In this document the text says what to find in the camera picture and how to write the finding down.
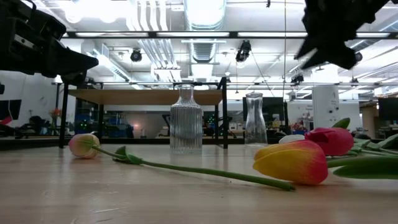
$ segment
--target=glass vase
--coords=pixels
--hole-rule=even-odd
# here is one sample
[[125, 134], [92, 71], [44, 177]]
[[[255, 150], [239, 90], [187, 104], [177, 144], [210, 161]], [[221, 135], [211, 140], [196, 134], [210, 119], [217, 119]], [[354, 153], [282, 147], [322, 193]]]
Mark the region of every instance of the glass vase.
[[180, 98], [170, 110], [170, 150], [173, 154], [201, 154], [202, 112], [193, 99], [193, 85], [178, 86]]
[[247, 146], [267, 146], [266, 123], [262, 115], [262, 93], [246, 94], [248, 118], [246, 119], [245, 139]]

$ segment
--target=ribbed glass carafe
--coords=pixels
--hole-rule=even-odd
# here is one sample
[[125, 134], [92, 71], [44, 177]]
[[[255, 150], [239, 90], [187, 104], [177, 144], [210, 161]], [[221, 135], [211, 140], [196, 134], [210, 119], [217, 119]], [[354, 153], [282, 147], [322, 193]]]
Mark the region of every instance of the ribbed glass carafe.
[[199, 154], [203, 136], [202, 112], [193, 99], [193, 85], [178, 86], [180, 98], [170, 115], [170, 150], [174, 154]]
[[262, 115], [262, 93], [246, 94], [248, 118], [246, 120], [244, 143], [247, 146], [268, 145], [266, 123]]

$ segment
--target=pink tulip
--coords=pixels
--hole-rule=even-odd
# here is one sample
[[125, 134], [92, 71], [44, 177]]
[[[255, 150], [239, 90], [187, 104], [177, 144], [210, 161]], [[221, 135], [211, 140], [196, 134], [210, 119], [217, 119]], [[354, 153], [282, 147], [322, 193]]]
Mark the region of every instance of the pink tulip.
[[327, 156], [342, 156], [354, 146], [351, 133], [343, 128], [316, 128], [305, 139], [317, 143]]
[[308, 140], [275, 144], [256, 152], [253, 168], [264, 175], [298, 184], [317, 185], [328, 177], [321, 147]]
[[84, 158], [94, 158], [98, 151], [93, 146], [100, 146], [100, 140], [93, 134], [77, 134], [69, 141], [69, 149], [73, 155]]

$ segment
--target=electrical cable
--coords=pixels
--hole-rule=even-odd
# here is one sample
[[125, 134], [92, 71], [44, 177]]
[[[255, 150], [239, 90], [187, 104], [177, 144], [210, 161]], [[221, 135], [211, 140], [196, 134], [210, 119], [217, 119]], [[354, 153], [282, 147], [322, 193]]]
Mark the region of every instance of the electrical cable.
[[257, 63], [256, 57], [254, 56], [253, 51], [251, 51], [251, 54], [253, 55], [254, 62], [256, 63], [257, 68], [258, 68], [258, 70], [259, 70], [259, 72], [260, 72], [260, 74], [261, 74], [261, 77], [264, 79], [264, 82], [266, 83], [266, 85], [267, 85], [267, 87], [268, 87], [268, 90], [271, 92], [272, 97], [275, 97], [274, 93], [272, 92], [271, 88], [270, 88], [269, 85], [268, 85], [268, 82], [267, 82], [266, 78], [264, 77], [264, 75], [263, 75], [262, 72], [261, 72], [260, 66], [259, 66], [259, 64]]
[[[235, 69], [236, 69], [236, 83], [238, 82], [238, 62], [235, 62]], [[236, 92], [235, 94], [239, 93], [238, 92], [238, 85], [236, 85]]]
[[283, 84], [283, 88], [282, 88], [282, 97], [284, 97], [285, 96], [285, 83], [286, 83], [286, 41], [287, 41], [287, 38], [286, 38], [286, 29], [287, 29], [287, 21], [286, 21], [287, 19], [286, 19], [286, 0], [285, 0], [285, 46], [284, 46], [284, 76], [283, 76], [283, 78], [284, 78], [284, 84]]

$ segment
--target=fluorescent light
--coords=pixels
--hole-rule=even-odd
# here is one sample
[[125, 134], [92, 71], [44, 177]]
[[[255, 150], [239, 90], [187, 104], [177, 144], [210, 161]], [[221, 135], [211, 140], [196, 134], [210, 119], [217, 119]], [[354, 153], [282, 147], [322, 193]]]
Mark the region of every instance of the fluorescent light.
[[128, 82], [104, 82], [104, 85], [130, 85]]
[[77, 32], [78, 37], [148, 37], [147, 32]]
[[396, 80], [396, 79], [397, 79], [397, 78], [390, 78], [390, 79], [387, 79], [387, 80], [382, 81], [382, 83], [391, 82], [391, 81], [394, 81], [394, 80]]
[[158, 37], [229, 37], [229, 32], [158, 32]]
[[227, 85], [254, 85], [254, 83], [241, 83], [241, 82], [238, 82], [238, 83], [227, 83]]
[[181, 40], [183, 44], [225, 44], [226, 40]]
[[302, 99], [302, 98], [305, 98], [305, 97], [307, 97], [307, 96], [309, 96], [309, 95], [311, 95], [312, 93], [307, 93], [306, 95], [303, 95], [303, 96], [298, 96], [297, 98], [300, 98], [300, 99]]
[[238, 32], [238, 37], [306, 37], [306, 32]]
[[371, 37], [388, 37], [390, 33], [387, 32], [359, 32], [356, 34], [357, 37], [359, 38], [371, 38]]
[[155, 68], [154, 71], [172, 72], [172, 71], [181, 71], [181, 68]]
[[169, 82], [137, 82], [140, 85], [173, 85], [173, 83]]
[[297, 93], [300, 93], [300, 91], [302, 91], [302, 90], [306, 90], [307, 88], [311, 88], [312, 86], [306, 86], [306, 87], [304, 87], [304, 88], [302, 88], [302, 89], [300, 89], [300, 90], [298, 90], [297, 91]]

